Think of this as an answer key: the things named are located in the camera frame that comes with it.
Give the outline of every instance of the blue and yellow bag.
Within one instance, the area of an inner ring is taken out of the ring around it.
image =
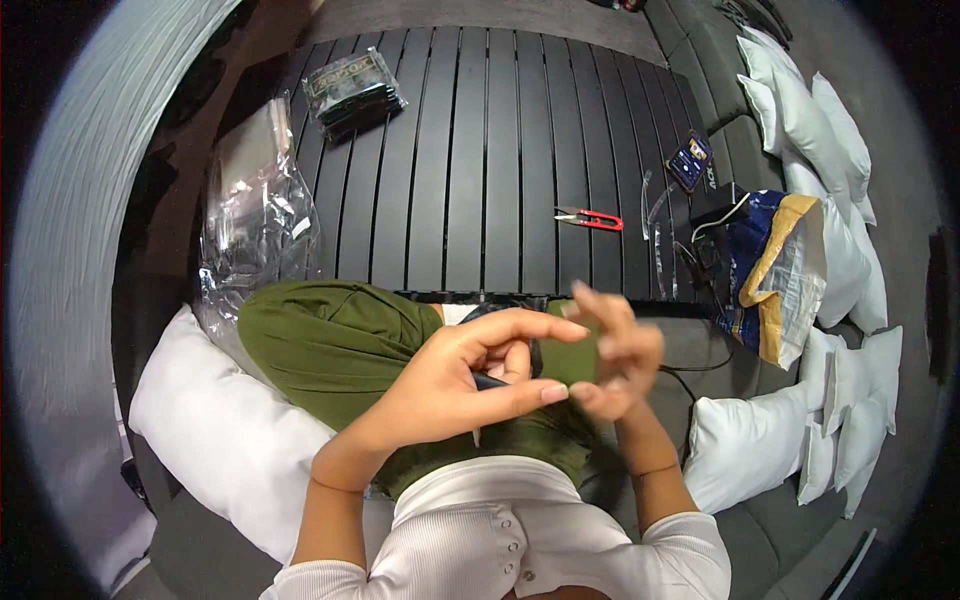
[[[750,216],[727,225],[731,306],[718,322],[760,358],[783,369],[804,351],[827,286],[819,199],[761,191]]]

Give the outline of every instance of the hand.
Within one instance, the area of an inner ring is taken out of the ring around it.
[[[396,449],[438,442],[566,399],[566,386],[530,379],[530,338],[579,342],[589,331],[545,313],[510,308],[443,327],[414,355],[394,385],[350,428],[368,445]],[[477,392],[471,370],[510,383]]]
[[[580,381],[570,393],[588,414],[616,421],[647,397],[663,360],[663,336],[652,325],[636,324],[630,304],[622,296],[598,294],[586,284],[573,284],[574,303],[564,315],[573,321],[600,323],[597,341],[597,382]]]

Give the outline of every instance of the clear plastic packaging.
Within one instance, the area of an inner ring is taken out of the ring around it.
[[[287,99],[275,98],[214,149],[198,316],[218,346],[236,335],[238,311],[253,292],[276,281],[320,278],[320,222],[294,161],[289,122]]]
[[[333,141],[379,125],[408,104],[373,47],[317,69],[303,78],[303,90],[311,118]]]

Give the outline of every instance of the white pillow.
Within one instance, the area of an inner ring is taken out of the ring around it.
[[[817,310],[823,327],[833,327],[860,301],[873,267],[853,239],[832,196],[822,199],[824,208],[824,252],[827,254],[827,287]]]
[[[804,468],[800,471],[800,491],[797,504],[813,502],[833,487],[833,470],[837,460],[839,432],[823,436],[821,424],[814,421],[807,427],[809,432]]]
[[[875,467],[876,460],[862,468],[847,483],[846,487],[844,488],[847,490],[847,506],[844,509],[843,518],[853,518],[857,507],[860,506],[860,499],[863,498],[863,493],[867,489],[867,484],[870,483],[870,477],[874,474]]]
[[[870,335],[878,329],[887,326],[887,286],[883,279],[883,269],[880,259],[876,256],[874,243],[870,241],[867,226],[858,211],[850,217],[850,233],[853,240],[860,247],[860,251],[870,262],[870,275],[863,288],[860,300],[850,310],[850,318],[860,327],[860,330]]]
[[[329,427],[245,375],[184,306],[140,376],[130,427],[207,509],[286,564]]]
[[[853,203],[846,171],[848,161],[833,126],[803,82],[778,69],[774,70],[774,81],[774,98],[787,139],[816,169],[844,222],[849,223]]]
[[[754,116],[760,124],[763,133],[763,152],[779,156],[786,134],[783,132],[780,120],[777,117],[777,103],[774,100],[773,90],[743,75],[737,75],[736,78],[743,85],[743,92],[746,94],[747,100],[750,102],[750,108],[753,109]]]
[[[861,350],[838,347],[833,354],[833,373],[827,385],[824,402],[823,435],[840,428],[847,413],[870,394],[870,370]]]
[[[870,397],[886,409],[887,432],[897,435],[897,395],[900,390],[900,355],[903,346],[903,327],[864,339],[860,351],[866,355],[871,375]]]
[[[712,515],[783,483],[800,466],[807,386],[750,400],[702,397],[693,405],[684,482]]]
[[[847,316],[866,289],[873,267],[843,217],[833,197],[817,174],[801,157],[789,149],[780,153],[786,191],[813,196],[824,209],[824,252],[827,254],[827,288],[824,290],[817,319],[823,327],[833,327]]]
[[[851,178],[851,200],[858,204],[866,203],[865,206],[858,206],[857,208],[860,209],[864,221],[876,225],[874,211],[870,206],[870,199],[867,198],[867,185],[870,183],[871,170],[870,153],[867,151],[867,144],[863,141],[856,122],[847,112],[847,108],[844,107],[840,97],[837,96],[836,90],[833,89],[827,78],[819,72],[813,76],[810,94],[833,126],[837,141],[852,166],[848,171]]]
[[[847,347],[846,342],[839,335],[827,335],[816,327],[810,328],[799,368],[800,380],[809,386],[806,390],[808,413],[824,408],[828,382],[833,377],[834,354],[839,347]]]
[[[897,435],[897,393],[903,327],[864,338],[859,350],[837,348],[824,406],[824,435],[836,431],[846,411],[871,398],[883,408],[884,427]]]
[[[801,74],[800,69],[797,67],[797,64],[790,58],[790,55],[786,53],[786,50],[783,50],[783,47],[773,39],[772,37],[764,34],[762,31],[754,29],[753,27],[743,26],[743,35],[746,36],[753,43],[763,46],[763,48],[769,52],[773,57],[780,61],[780,63],[786,67],[787,71],[796,77],[799,81],[804,80],[804,76]]]
[[[817,172],[802,156],[798,156],[793,148],[784,148],[780,152],[783,162],[783,179],[786,181],[786,191],[791,194],[803,194],[814,198],[826,198],[829,195]]]
[[[774,82],[774,69],[778,68],[777,58],[762,45],[750,41],[746,37],[736,37],[736,45],[740,48],[740,56],[747,65],[750,79],[758,84],[766,85],[771,91],[777,86]]]
[[[833,486],[843,490],[853,476],[876,461],[883,439],[887,437],[886,410],[873,398],[851,408],[840,430],[837,446],[837,468]]]

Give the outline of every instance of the smartphone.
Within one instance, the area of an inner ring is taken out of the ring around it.
[[[700,178],[707,171],[710,161],[713,160],[713,150],[704,138],[694,130],[690,130],[686,141],[681,144],[677,152],[666,161],[666,170],[669,171],[680,187],[687,194],[693,193]]]

